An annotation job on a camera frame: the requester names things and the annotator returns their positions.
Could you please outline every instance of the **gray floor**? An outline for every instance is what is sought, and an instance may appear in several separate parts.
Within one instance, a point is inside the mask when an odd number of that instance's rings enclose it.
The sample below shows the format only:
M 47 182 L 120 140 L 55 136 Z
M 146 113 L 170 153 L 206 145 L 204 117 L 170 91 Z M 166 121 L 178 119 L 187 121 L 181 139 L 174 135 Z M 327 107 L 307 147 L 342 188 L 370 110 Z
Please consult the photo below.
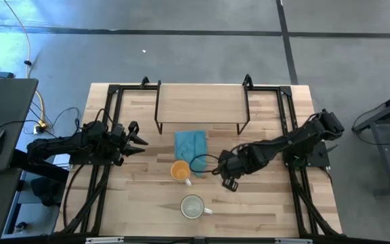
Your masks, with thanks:
M 27 26 L 281 29 L 272 0 L 10 3 Z M 390 33 L 390 0 L 283 3 L 289 31 Z M 0 24 L 17 25 L 2 1 Z M 83 110 L 92 82 L 140 82 L 148 76 L 165 83 L 241 83 L 249 73 L 255 83 L 290 84 L 281 37 L 33 34 L 30 39 L 35 63 L 31 77 L 40 80 L 39 91 L 52 119 L 69 106 Z M 299 84 L 310 85 L 316 110 L 335 112 L 347 128 L 330 154 L 344 233 L 390 241 L 390 197 L 372 196 L 374 189 L 388 186 L 377 149 L 360 142 L 349 130 L 359 114 L 390 98 L 390 39 L 290 38 L 290 42 Z M 0 33 L 1 71 L 23 77 L 26 54 L 23 34 Z M 63 115 L 55 134 L 72 133 L 75 116 L 74 111 Z M 18 148 L 25 150 L 34 138 L 23 134 Z

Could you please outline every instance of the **blue towel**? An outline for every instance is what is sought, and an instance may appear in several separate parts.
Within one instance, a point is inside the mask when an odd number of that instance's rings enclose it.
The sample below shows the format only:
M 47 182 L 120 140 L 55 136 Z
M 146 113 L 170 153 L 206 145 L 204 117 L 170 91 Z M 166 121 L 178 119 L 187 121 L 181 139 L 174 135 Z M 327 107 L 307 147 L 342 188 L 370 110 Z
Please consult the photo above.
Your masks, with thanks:
M 197 155 L 207 153 L 205 131 L 180 131 L 175 132 L 174 143 L 175 158 L 188 163 Z M 193 170 L 202 171 L 206 167 L 206 157 L 199 157 L 191 164 Z

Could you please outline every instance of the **white mug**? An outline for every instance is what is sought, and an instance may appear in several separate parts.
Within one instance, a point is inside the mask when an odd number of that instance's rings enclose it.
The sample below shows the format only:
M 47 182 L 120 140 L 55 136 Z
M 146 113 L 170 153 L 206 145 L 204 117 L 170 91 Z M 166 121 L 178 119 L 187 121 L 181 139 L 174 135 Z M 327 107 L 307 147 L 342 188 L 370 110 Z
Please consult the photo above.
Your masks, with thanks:
M 211 209 L 204 207 L 204 201 L 197 195 L 187 195 L 180 203 L 181 213 L 190 220 L 199 218 L 202 213 L 213 214 Z

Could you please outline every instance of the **mug handle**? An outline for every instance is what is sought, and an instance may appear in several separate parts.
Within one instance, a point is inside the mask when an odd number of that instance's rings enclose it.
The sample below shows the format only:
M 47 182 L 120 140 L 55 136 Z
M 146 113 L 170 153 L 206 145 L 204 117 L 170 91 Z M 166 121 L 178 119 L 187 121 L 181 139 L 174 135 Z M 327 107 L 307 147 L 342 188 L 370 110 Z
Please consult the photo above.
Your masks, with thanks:
M 192 183 L 191 183 L 191 181 L 189 180 L 189 178 L 187 178 L 186 180 L 184 180 L 184 182 L 186 183 L 186 186 L 192 186 Z
M 208 209 L 208 208 L 204 208 L 204 213 L 205 214 L 213 214 L 213 210 L 212 209 Z

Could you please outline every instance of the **desk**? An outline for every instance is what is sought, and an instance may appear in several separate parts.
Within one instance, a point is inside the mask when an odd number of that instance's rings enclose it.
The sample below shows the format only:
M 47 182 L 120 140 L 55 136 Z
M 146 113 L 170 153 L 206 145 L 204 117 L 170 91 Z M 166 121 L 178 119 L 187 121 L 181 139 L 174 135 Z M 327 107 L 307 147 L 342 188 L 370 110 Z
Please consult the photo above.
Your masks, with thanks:
M 94 120 L 103 108 L 107 83 L 91 85 L 83 122 Z M 298 124 L 313 113 L 309 87 L 292 86 Z M 249 91 L 251 121 L 240 136 L 230 124 L 172 124 L 162 135 L 154 122 L 156 91 L 125 91 L 119 123 L 139 123 L 139 136 L 149 145 L 146 152 L 125 159 L 122 167 L 112 167 L 106 192 L 100 235 L 121 236 L 205 236 L 205 237 L 297 237 L 288 171 L 278 155 L 270 164 L 250 176 L 243 176 L 238 192 L 221 186 L 221 179 L 211 174 L 204 178 L 191 176 L 192 187 L 175 182 L 170 175 L 174 162 L 174 132 L 203 129 L 207 133 L 208 153 L 219 155 L 243 142 L 275 138 L 282 135 L 277 97 L 265 91 Z M 114 102 L 110 111 L 114 111 Z M 215 162 L 207 159 L 208 166 Z M 336 230 L 341 232 L 332 187 L 327 175 L 308 168 L 309 183 L 315 206 Z M 85 166 L 74 180 L 67 202 L 70 221 L 87 196 L 91 166 Z M 197 194 L 214 214 L 189 220 L 182 216 L 179 203 L 184 196 Z M 309 229 L 306 209 L 305 226 Z M 90 215 L 90 227 L 95 207 Z M 56 231 L 63 228 L 62 214 Z

